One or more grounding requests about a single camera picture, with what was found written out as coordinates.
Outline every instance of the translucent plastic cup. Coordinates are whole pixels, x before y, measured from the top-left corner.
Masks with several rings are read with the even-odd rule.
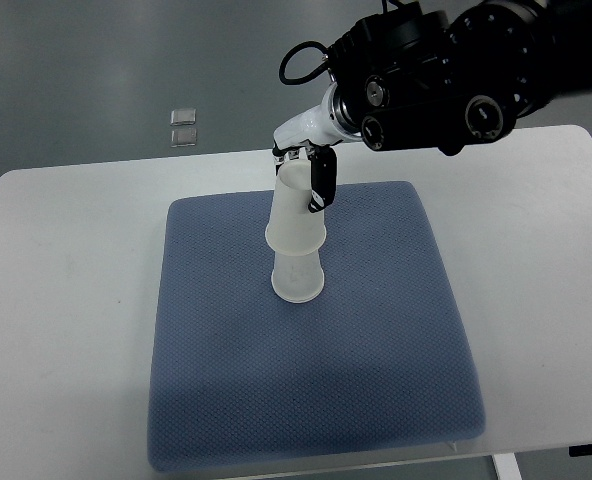
[[[311,162],[291,160],[278,170],[272,210],[265,229],[267,244],[277,253],[307,255],[325,242],[325,211],[310,213]]]
[[[325,274],[320,266],[318,250],[302,256],[276,253],[272,287],[283,300],[304,303],[313,300],[323,290]]]

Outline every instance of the gray floor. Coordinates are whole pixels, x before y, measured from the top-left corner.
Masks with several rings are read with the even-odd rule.
[[[450,20],[477,1],[421,1]],[[326,80],[285,87],[282,56],[330,44],[378,0],[0,0],[0,176],[19,168],[269,148],[273,129],[320,102]],[[317,62],[297,57],[295,72]],[[170,111],[198,109],[198,145],[170,148]],[[592,95],[553,102],[519,126],[592,134]],[[518,455],[525,479],[592,478],[592,457]],[[494,478],[487,458],[319,478]]]

